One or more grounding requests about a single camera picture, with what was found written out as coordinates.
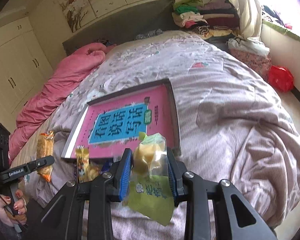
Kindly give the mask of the green clear pastry snack bag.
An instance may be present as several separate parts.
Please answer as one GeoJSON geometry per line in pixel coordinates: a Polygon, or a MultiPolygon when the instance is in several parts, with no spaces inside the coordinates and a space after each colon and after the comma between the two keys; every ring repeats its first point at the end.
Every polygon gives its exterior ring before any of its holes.
{"type": "Polygon", "coordinates": [[[166,139],[159,133],[139,133],[133,153],[128,207],[162,226],[172,218],[174,199],[169,186],[166,139]]]}

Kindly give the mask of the yellow snack bar pack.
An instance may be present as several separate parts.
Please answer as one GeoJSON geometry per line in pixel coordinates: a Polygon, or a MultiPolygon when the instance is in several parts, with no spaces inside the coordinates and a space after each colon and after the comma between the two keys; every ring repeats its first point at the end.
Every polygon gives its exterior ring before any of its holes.
{"type": "Polygon", "coordinates": [[[79,183],[85,183],[94,180],[101,174],[101,168],[90,162],[89,149],[83,146],[76,148],[77,177],[79,183]]]}

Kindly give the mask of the orange cracker snack pack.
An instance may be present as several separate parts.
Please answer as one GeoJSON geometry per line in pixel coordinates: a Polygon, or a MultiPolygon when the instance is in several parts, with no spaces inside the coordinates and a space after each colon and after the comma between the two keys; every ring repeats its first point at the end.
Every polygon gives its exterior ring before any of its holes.
{"type": "MultiPolygon", "coordinates": [[[[53,156],[54,132],[40,133],[37,141],[37,159],[53,156]]],[[[47,165],[37,171],[48,183],[51,181],[53,166],[47,165]]]]}

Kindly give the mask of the lilac floral quilt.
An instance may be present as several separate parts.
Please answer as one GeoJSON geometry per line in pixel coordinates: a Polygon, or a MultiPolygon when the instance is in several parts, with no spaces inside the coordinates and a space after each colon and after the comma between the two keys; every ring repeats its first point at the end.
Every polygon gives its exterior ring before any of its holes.
{"type": "Polygon", "coordinates": [[[229,179],[272,228],[300,200],[300,135],[277,92],[228,53],[196,35],[169,31],[113,49],[43,123],[55,132],[52,179],[37,173],[20,184],[45,206],[74,177],[61,153],[84,105],[168,78],[180,127],[181,160],[204,179],[229,179]]]}

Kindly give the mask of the cream wardrobe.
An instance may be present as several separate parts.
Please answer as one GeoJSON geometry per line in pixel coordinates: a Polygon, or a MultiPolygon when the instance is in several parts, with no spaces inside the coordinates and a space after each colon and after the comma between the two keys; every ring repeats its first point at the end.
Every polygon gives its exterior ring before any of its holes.
{"type": "Polygon", "coordinates": [[[28,18],[0,28],[0,123],[13,132],[28,100],[53,74],[28,18]]]}

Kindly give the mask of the pink blanket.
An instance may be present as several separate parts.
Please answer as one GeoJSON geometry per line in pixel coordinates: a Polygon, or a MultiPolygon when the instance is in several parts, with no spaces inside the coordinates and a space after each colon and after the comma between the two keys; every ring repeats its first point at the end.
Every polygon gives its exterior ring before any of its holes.
{"type": "Polygon", "coordinates": [[[9,140],[9,161],[13,161],[33,133],[79,84],[106,59],[116,45],[85,45],[62,59],[43,88],[32,97],[16,118],[16,129],[9,140]]]}

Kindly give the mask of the red plastic bag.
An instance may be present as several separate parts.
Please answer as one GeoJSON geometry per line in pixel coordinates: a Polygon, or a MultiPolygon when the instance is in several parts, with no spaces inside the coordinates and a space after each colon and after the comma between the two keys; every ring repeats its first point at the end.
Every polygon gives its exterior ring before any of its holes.
{"type": "Polygon", "coordinates": [[[289,92],[294,88],[294,77],[288,68],[271,66],[268,83],[281,92],[289,92]]]}

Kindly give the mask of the floral fabric bundle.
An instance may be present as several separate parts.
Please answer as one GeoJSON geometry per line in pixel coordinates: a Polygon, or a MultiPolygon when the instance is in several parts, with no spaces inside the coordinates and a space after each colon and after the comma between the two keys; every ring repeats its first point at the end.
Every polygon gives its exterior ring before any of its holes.
{"type": "Polygon", "coordinates": [[[227,42],[230,54],[257,72],[265,81],[272,66],[270,49],[261,41],[231,38],[227,42]]]}

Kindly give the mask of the grey bed headboard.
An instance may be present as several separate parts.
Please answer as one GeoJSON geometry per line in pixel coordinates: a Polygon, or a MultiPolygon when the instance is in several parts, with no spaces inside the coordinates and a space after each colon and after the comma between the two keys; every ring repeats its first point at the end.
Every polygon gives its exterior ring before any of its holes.
{"type": "Polygon", "coordinates": [[[63,42],[66,55],[90,43],[123,44],[157,30],[178,30],[172,18],[175,0],[156,0],[111,14],[63,42]]]}

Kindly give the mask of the pile of folded clothes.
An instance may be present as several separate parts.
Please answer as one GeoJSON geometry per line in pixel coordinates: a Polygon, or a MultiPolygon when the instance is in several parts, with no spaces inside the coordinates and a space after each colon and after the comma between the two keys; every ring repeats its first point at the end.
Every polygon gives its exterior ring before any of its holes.
{"type": "Polygon", "coordinates": [[[228,0],[205,4],[203,0],[182,0],[174,3],[172,18],[179,28],[205,40],[240,35],[238,12],[228,0]]]}

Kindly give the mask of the cream curtain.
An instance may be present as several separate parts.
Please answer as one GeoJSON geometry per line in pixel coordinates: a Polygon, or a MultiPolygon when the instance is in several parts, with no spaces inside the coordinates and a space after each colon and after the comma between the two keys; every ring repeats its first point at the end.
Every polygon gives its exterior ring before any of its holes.
{"type": "Polygon", "coordinates": [[[241,36],[245,40],[260,40],[262,8],[260,0],[229,0],[239,16],[241,36]]]}

